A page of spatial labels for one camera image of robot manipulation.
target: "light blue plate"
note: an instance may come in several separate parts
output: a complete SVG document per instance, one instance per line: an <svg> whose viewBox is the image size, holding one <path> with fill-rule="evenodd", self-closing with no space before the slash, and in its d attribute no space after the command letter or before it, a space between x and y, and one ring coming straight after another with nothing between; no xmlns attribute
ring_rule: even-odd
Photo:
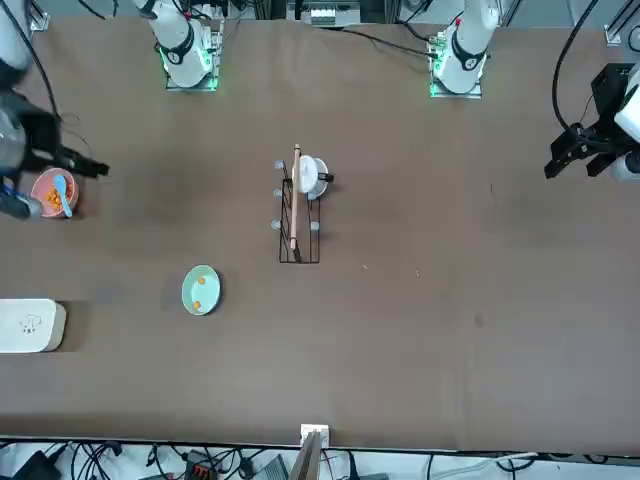
<svg viewBox="0 0 640 480"><path fill-rule="evenodd" d="M182 282L182 304L191 315L205 315L220 300L220 277L209 265L193 267ZM200 302L200 308L194 304Z"/></svg>

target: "floor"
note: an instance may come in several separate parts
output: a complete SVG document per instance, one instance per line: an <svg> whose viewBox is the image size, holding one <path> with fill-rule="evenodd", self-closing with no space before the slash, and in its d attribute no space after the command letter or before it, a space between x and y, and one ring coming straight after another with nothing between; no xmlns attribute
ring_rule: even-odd
<svg viewBox="0 0 640 480"><path fill-rule="evenodd" d="M50 443L26 443L11 445L0 450L0 475L13 475L33 452L40 449L46 451L51 447ZM123 454L115 459L110 456L105 457L101 462L105 473L112 480L136 480L146 478L156 478L159 474L157 466L146 467L147 456L150 452L150 445L129 445L123 448ZM64 451L58 460L57 467L63 474L62 479L71 479L70 463L75 446L71 446ZM179 451L189 451L190 447L178 447ZM224 448L210 448L211 455L224 451ZM250 455L255 450L247 449L245 456ZM281 454L287 470L290 472L296 458L296 451L292 450L267 450L255 457L254 468L259 471L276 455ZM158 451L160 465L166 474L171 472L181 472L184 463L169 447L160 447ZM78 453L76 458L76 478L78 471L84 464L87 456ZM349 475L349 459L344 451L327 451L327 458L331 464L331 471L326 467L326 462L322 463L319 480L342 479ZM429 455L422 454L400 454L400 453L377 453L377 452L355 452L354 458L360 476L385 473L389 480L423 480L426 479L426 466ZM466 467L481 461L479 458L455 458L437 456L432 464L431 478L438 478L438 472ZM530 468L517 473L516 478L520 480L625 480L637 479L638 467L613 466L613 465L592 465L589 463L567 463L538 461ZM476 473L456 475L458 479L487 479L505 480L510 478L507 474L499 470L494 465L489 465L485 469Z"/></svg>

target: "wooden stick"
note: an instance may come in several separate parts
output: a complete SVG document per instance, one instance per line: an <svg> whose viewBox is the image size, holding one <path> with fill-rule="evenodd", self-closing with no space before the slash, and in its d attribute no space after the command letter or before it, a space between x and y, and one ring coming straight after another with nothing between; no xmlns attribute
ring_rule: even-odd
<svg viewBox="0 0 640 480"><path fill-rule="evenodd" d="M296 232L298 228L298 183L300 179L300 145L296 143L293 149L293 205L291 206L291 250L298 246Z"/></svg>

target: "pink bowl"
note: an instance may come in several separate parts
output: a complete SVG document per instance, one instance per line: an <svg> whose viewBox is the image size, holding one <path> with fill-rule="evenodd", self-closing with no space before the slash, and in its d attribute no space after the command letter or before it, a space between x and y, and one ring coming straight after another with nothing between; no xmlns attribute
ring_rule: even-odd
<svg viewBox="0 0 640 480"><path fill-rule="evenodd" d="M53 178L56 175L62 175L66 178L67 188L71 188L71 200L69 200L71 210L73 210L76 203L78 203L78 184L73 178L73 175L62 168L51 168L38 177L31 189L31 196L42 204L42 216L46 218L64 217L62 208L60 208L60 210L54 210L51 204L47 202L47 197L49 196L51 187L53 187Z"/></svg>

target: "brown table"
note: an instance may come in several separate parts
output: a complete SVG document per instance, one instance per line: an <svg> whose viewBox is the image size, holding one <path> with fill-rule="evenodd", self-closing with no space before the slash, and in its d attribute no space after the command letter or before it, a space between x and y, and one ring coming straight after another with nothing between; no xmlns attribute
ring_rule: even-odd
<svg viewBox="0 0 640 480"><path fill-rule="evenodd" d="M431 100L424 59L360 37L228 35L213 95L165 93L143 20L37 36L112 174L81 219L0 218L2 295L69 310L57 352L0 358L2 431L295 444L327 423L336 445L637 451L640 190L542 170L568 31L496 32L482 101ZM612 55L581 34L567 119ZM25 88L46 105L35 69ZM269 226L295 142L336 175L317 266L280 265ZM180 301L199 263L224 278L204 318Z"/></svg>

